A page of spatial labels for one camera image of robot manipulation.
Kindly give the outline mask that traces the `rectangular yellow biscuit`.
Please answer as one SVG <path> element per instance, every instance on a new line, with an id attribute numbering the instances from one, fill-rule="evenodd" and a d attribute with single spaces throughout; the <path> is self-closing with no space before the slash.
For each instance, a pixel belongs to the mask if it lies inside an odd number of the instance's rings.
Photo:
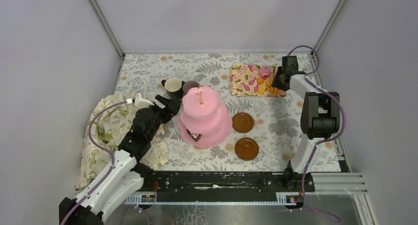
<path id="1" fill-rule="evenodd" d="M 267 89 L 267 85 L 260 84 L 258 86 L 257 92 L 263 95 L 265 93 L 266 89 Z"/>

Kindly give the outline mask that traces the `chocolate cake slice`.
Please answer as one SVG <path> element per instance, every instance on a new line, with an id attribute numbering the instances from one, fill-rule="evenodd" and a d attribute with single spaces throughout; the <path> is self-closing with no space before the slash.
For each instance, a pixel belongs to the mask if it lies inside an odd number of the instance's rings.
<path id="1" fill-rule="evenodd" d="M 187 129 L 186 132 L 191 137 L 191 139 L 194 140 L 195 142 L 198 142 L 202 137 L 200 133 L 191 132 L 189 129 Z"/>

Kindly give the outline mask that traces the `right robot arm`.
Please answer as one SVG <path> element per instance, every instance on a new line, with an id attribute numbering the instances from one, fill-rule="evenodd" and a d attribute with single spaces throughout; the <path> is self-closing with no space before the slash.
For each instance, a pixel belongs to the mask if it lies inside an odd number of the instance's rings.
<path id="1" fill-rule="evenodd" d="M 300 118 L 302 140 L 282 179 L 284 188 L 294 192 L 307 181 L 318 145 L 340 128 L 340 96 L 313 83 L 305 72 L 299 70 L 296 56 L 282 58 L 272 86 L 281 91 L 293 90 L 304 99 Z"/>

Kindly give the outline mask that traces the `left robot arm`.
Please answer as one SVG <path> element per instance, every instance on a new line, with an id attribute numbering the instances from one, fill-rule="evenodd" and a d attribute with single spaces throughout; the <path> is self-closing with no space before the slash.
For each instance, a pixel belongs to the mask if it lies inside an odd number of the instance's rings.
<path id="1" fill-rule="evenodd" d="M 110 162 L 102 172 L 75 198 L 64 198 L 59 205 L 62 225 L 102 225 L 119 204 L 134 191 L 152 187 L 152 169 L 140 162 L 151 148 L 151 141 L 162 124 L 169 122 L 180 111 L 181 99 L 157 95 L 163 108 L 151 102 L 136 112 L 130 130 L 115 152 L 102 147 L 92 137 L 91 142 L 110 155 Z"/>

